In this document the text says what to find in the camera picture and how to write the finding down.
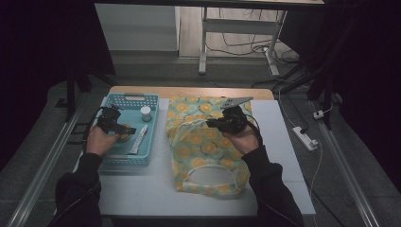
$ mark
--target yellow patterned bag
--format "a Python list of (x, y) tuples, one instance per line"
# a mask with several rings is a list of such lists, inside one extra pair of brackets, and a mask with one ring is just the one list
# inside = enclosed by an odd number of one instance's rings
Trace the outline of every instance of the yellow patterned bag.
[[(207, 118), (222, 117), (220, 106), (225, 97), (172, 96), (168, 105), (166, 133), (172, 151), (172, 168), (178, 191), (207, 196), (239, 194), (250, 173), (230, 140), (218, 129), (208, 128)], [(251, 102), (240, 105), (251, 115)], [(227, 170), (232, 183), (194, 183), (191, 174), (200, 168), (217, 167)]]

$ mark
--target white tabletop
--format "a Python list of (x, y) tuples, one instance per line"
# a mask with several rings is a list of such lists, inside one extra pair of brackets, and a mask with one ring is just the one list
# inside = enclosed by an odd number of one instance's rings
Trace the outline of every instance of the white tabletop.
[[(301, 213), (315, 214), (277, 101), (253, 100), (252, 109), (270, 161), (283, 166), (283, 181), (292, 192)], [(240, 196), (225, 200), (175, 190), (166, 136), (167, 111), (168, 99), (161, 98), (148, 167), (134, 170), (130, 176), (100, 176), (101, 214), (124, 217), (255, 216), (255, 196), (248, 184)]]

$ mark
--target black sleeve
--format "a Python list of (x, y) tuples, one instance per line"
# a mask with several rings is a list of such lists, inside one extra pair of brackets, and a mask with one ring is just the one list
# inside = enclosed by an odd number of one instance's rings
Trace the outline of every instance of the black sleeve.
[(258, 226), (304, 226), (301, 211), (283, 183), (283, 167), (269, 161), (265, 146), (247, 153), (242, 159), (251, 172), (250, 185), (258, 204)]
[[(57, 220), (51, 226), (101, 226), (98, 201), (100, 182), (97, 170), (102, 158), (93, 153), (83, 154), (79, 158), (78, 169), (74, 173), (64, 174), (56, 186)], [(82, 199), (67, 213), (63, 212), (74, 202)]]

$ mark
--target wooden floor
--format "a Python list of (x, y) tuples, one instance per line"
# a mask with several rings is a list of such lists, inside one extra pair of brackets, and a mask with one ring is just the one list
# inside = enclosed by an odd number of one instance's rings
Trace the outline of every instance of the wooden floor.
[[(180, 57), (198, 58), (200, 55), (202, 12), (202, 8), (181, 7), (180, 9)], [(262, 21), (275, 21), (277, 14), (276, 10), (260, 9), (209, 8), (207, 12), (208, 18), (226, 18), (254, 21), (258, 21), (259, 19)], [(269, 44), (270, 38), (271, 36), (268, 35), (207, 33), (206, 44), (209, 48), (233, 53), (229, 54), (221, 51), (212, 51), (210, 49), (207, 49), (207, 56), (261, 59), (266, 58), (264, 54), (252, 52), (253, 47)], [(282, 43), (278, 43), (275, 49), (278, 55), (281, 55), (281, 53), (283, 53), (284, 51), (289, 50), (289, 48)]]

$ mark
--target power outlet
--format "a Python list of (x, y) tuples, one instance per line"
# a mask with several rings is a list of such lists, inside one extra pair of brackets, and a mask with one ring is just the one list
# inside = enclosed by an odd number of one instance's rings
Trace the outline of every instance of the power outlet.
[(318, 141), (311, 140), (306, 133), (302, 134), (301, 127), (295, 127), (292, 129), (292, 131), (294, 131), (294, 133), (301, 140), (301, 142), (304, 144), (307, 150), (312, 151), (318, 147)]

